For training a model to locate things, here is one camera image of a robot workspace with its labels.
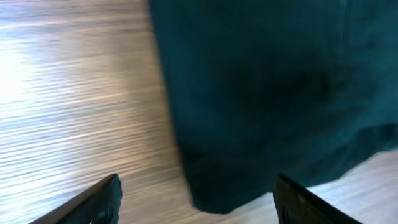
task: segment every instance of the teal garment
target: teal garment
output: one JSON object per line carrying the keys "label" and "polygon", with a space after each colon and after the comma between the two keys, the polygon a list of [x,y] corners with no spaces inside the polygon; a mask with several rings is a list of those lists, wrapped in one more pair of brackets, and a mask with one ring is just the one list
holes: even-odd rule
{"label": "teal garment", "polygon": [[398,1],[149,0],[194,206],[329,182],[398,140]]}

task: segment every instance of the garment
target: garment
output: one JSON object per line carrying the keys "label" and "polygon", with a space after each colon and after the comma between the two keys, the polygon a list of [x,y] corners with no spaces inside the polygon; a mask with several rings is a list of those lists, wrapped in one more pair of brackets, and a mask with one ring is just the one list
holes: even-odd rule
{"label": "garment", "polygon": [[196,208],[341,177],[398,140],[398,1],[150,0]]}

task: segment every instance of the folded fabric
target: folded fabric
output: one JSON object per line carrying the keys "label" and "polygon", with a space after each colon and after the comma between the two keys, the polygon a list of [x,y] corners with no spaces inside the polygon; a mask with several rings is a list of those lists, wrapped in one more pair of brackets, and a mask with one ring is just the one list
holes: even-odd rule
{"label": "folded fabric", "polygon": [[197,209],[329,182],[398,140],[398,1],[149,0]]}

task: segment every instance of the wood grain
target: wood grain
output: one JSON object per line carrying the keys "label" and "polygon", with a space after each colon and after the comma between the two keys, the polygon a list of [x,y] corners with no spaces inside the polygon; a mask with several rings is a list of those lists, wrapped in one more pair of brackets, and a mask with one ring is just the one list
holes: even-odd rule
{"label": "wood grain", "polygon": [[[190,206],[144,0],[0,0],[0,221],[29,223],[117,172],[120,223],[277,223],[270,195]],[[314,187],[364,223],[398,223],[398,152]]]}

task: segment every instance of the wooden surface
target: wooden surface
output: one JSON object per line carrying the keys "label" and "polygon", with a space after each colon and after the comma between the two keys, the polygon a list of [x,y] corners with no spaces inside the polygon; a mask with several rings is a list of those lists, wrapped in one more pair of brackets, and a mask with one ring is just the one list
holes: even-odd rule
{"label": "wooden surface", "polygon": [[[312,188],[364,223],[398,223],[398,152]],[[120,223],[277,223],[270,195],[193,209],[143,0],[0,0],[0,222],[29,223],[110,173]]]}

